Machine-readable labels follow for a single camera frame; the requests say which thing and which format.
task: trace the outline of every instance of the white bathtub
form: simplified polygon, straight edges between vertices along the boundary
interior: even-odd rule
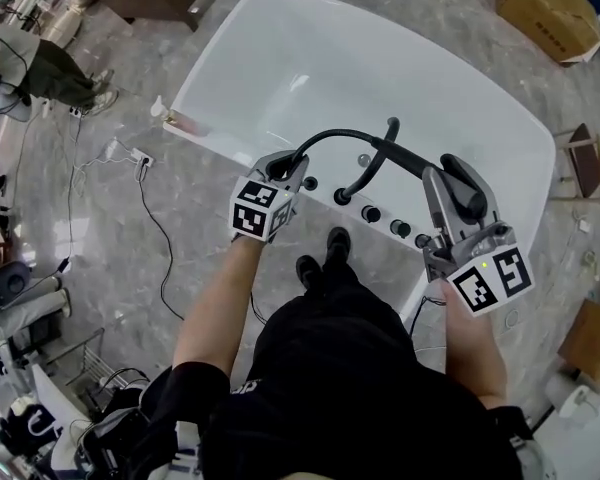
[[[384,18],[335,0],[241,0],[189,73],[172,108],[211,128],[205,137],[165,128],[244,165],[294,149],[329,128],[384,136],[387,119],[401,122],[397,142],[437,162],[453,153],[491,185],[502,214],[529,250],[549,190],[555,159],[547,129],[487,77],[427,39]],[[375,151],[338,137],[309,150],[305,192],[415,247],[434,234],[420,180],[386,161],[347,206],[333,193],[356,180],[358,157]],[[394,219],[408,222],[406,239]],[[401,311],[406,319],[426,288],[423,274]]]

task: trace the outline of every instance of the black faucet knob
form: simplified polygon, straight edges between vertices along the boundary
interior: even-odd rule
[[[362,209],[362,218],[366,220],[369,224],[373,224],[374,222],[378,222],[382,217],[382,213],[375,206],[365,206]]]
[[[431,240],[431,237],[429,235],[418,235],[415,239],[416,247],[418,249],[423,249],[429,243],[429,240]]]
[[[389,229],[391,229],[394,235],[398,235],[400,238],[407,238],[411,234],[411,226],[400,219],[394,220]]]

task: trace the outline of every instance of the gray tile floor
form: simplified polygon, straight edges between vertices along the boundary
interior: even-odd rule
[[[172,101],[196,58],[238,0],[215,0],[200,29],[180,23],[139,20],[127,25],[102,6],[91,8],[71,47],[86,72],[114,68],[119,102],[80,130],[76,164],[93,159],[112,139],[139,147],[157,159],[145,181],[147,204],[171,236],[175,264],[166,297],[186,311],[228,245],[228,196],[236,164],[163,132],[149,116],[161,94]],[[507,90],[550,130],[587,122],[600,133],[600,55],[587,65],[564,69],[494,12],[494,0],[342,0],[385,16],[435,41]],[[24,125],[10,122],[0,140],[0,170],[15,171]],[[77,130],[58,105],[50,118],[33,123],[24,149],[16,200],[22,251],[35,255],[40,274],[52,271],[68,251],[67,186]],[[117,146],[115,158],[125,155]],[[556,176],[564,165],[556,167]],[[64,325],[68,341],[106,328],[104,357],[112,366],[148,373],[170,362],[179,321],[161,304],[158,290],[168,263],[162,235],[147,217],[133,166],[94,164],[78,174],[73,195],[75,253],[64,277],[74,315]],[[588,234],[576,230],[572,212],[587,215]],[[362,280],[397,303],[419,265],[413,253],[309,200],[300,217],[268,247],[254,294],[265,315],[301,292],[294,261],[320,255],[334,223],[352,230],[353,264]],[[585,251],[600,258],[600,205],[548,203],[533,250],[537,289],[494,316],[509,372],[513,403],[537,418],[546,408],[547,375],[559,361],[556,350],[583,297],[600,300],[600,269],[583,268]],[[249,367],[260,324],[250,316],[233,381]],[[426,307],[415,332],[419,357],[444,367],[443,309]]]

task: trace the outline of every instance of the foot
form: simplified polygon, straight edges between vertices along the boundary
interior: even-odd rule
[[[315,288],[322,277],[322,269],[311,256],[300,256],[296,261],[298,279],[307,290]]]
[[[0,230],[3,233],[3,238],[5,241],[9,241],[11,238],[11,229],[9,228],[9,217],[5,215],[0,215]]]
[[[93,107],[87,110],[84,115],[85,116],[97,116],[101,112],[107,110],[111,105],[113,105],[118,99],[118,91],[107,91],[102,94],[98,94],[93,101]]]
[[[327,258],[325,260],[335,259],[346,263],[351,252],[351,237],[344,228],[333,228],[327,238]]]
[[[102,93],[107,88],[112,78],[113,69],[105,69],[102,73],[99,73],[96,76],[94,76],[91,79],[91,81],[93,82],[93,91],[96,94]]]

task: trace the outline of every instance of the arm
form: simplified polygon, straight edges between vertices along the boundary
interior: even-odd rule
[[[264,245],[246,236],[231,244],[220,271],[182,324],[174,368],[197,361],[216,366],[227,376],[231,374]]]
[[[475,394],[487,409],[506,405],[507,370],[493,336],[490,315],[474,318],[453,289],[447,300],[447,375]]]

